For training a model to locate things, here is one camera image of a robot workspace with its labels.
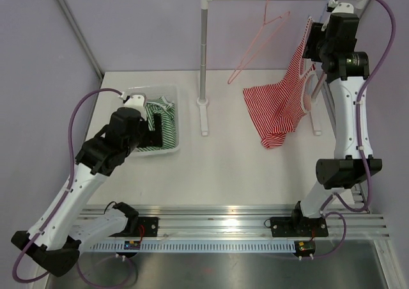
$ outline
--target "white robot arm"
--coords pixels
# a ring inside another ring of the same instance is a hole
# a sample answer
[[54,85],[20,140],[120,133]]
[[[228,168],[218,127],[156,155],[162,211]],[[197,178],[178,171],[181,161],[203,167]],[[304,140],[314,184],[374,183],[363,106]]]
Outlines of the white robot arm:
[[[62,276],[67,273],[84,250],[106,237],[123,231],[132,233],[136,229],[139,214],[125,203],[114,205],[114,209],[85,226],[73,227],[73,224],[114,168],[145,141],[149,132],[145,103],[144,95],[130,96],[123,107],[112,114],[109,124],[82,145],[75,158],[77,165],[71,188],[67,189],[68,179],[37,223],[28,231],[14,234],[12,243],[21,250],[35,239],[26,254],[51,274]],[[57,211],[44,227],[57,206]]]
[[366,90],[361,88],[369,77],[369,60],[365,52],[355,51],[359,18],[350,3],[332,1],[328,10],[328,20],[312,24],[303,57],[321,62],[327,75],[336,112],[334,158],[317,161],[317,182],[291,217],[270,219],[273,237],[327,237],[322,210],[335,199],[332,195],[367,179],[364,162],[371,176],[382,169],[382,160],[373,158],[367,131]]

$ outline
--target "purple wall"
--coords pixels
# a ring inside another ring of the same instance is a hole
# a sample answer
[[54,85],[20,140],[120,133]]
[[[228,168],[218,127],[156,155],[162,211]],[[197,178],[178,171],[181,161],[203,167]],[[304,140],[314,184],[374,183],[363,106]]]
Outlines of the purple wall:
[[[77,101],[98,88],[96,75],[54,0],[0,0],[1,288],[18,255],[10,239],[43,214],[68,175],[67,126]],[[91,103],[77,116],[76,148]],[[26,260],[20,276],[34,265]]]
[[[373,208],[387,221],[394,247],[409,284],[408,245],[408,156],[409,156],[409,4],[408,0],[386,0],[396,16],[394,46],[368,88],[368,129],[375,157],[383,169],[374,177]],[[360,25],[357,49],[369,54],[372,68],[389,40],[390,20],[383,8],[371,3]]]
[[[199,69],[199,0],[67,1],[104,70]],[[271,3],[271,16],[288,10],[292,16],[249,68],[286,68],[292,55],[289,49],[299,41],[300,28],[308,15],[318,19],[324,5],[324,1]],[[263,12],[263,1],[210,4],[210,69],[238,64],[258,32]]]

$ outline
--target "green striped garment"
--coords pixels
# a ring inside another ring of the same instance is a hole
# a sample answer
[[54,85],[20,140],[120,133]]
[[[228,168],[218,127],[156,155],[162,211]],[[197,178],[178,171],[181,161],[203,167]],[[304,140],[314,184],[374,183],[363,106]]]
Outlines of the green striped garment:
[[162,147],[148,146],[138,148],[139,152],[151,152],[153,150],[168,150],[176,147],[176,122],[174,120],[175,106],[168,102],[165,97],[148,100],[146,103],[146,115],[148,117],[149,130],[154,129],[153,115],[160,114],[162,118]]

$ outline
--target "plastic bin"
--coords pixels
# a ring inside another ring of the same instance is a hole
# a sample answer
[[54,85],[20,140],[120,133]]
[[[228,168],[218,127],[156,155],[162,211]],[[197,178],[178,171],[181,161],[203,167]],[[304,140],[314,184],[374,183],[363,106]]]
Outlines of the plastic bin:
[[180,136],[180,118],[179,118],[179,91],[175,84],[153,84],[149,86],[138,86],[125,90],[127,93],[144,93],[147,100],[158,99],[165,96],[168,102],[174,102],[174,120],[176,125],[176,146],[174,148],[166,150],[154,150],[151,152],[139,152],[137,148],[130,154],[130,157],[142,157],[150,155],[162,155],[165,153],[173,153],[180,149],[181,136]]

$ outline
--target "metal floor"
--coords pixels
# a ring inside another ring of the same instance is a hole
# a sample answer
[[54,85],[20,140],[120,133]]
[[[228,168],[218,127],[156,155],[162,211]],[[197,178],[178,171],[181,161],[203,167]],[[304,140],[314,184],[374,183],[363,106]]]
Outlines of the metal floor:
[[[317,253],[333,248],[317,241]],[[97,266],[107,253],[86,253],[80,265],[98,285],[116,285],[126,277],[128,265],[112,257]],[[374,245],[349,240],[334,256],[299,262],[290,254],[164,254],[140,253],[132,259],[134,275],[124,288],[387,288]],[[47,289],[90,288],[75,269],[63,277],[50,277]]]

